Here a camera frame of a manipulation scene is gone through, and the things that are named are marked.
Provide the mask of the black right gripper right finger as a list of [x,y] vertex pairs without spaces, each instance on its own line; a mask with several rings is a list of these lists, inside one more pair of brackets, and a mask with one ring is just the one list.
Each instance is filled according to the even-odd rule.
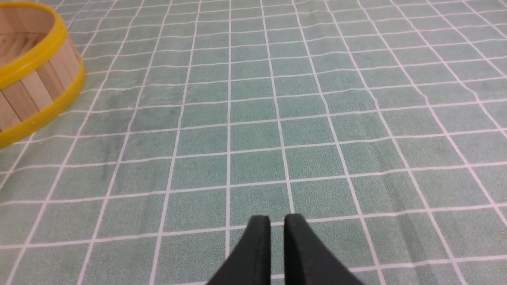
[[284,219],[286,285],[362,285],[322,243],[305,218],[291,213]]

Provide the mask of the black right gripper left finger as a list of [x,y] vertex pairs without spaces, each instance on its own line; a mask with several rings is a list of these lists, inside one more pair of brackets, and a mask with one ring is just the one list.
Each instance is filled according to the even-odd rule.
[[269,285],[271,283],[271,224],[253,215],[238,244],[209,285]]

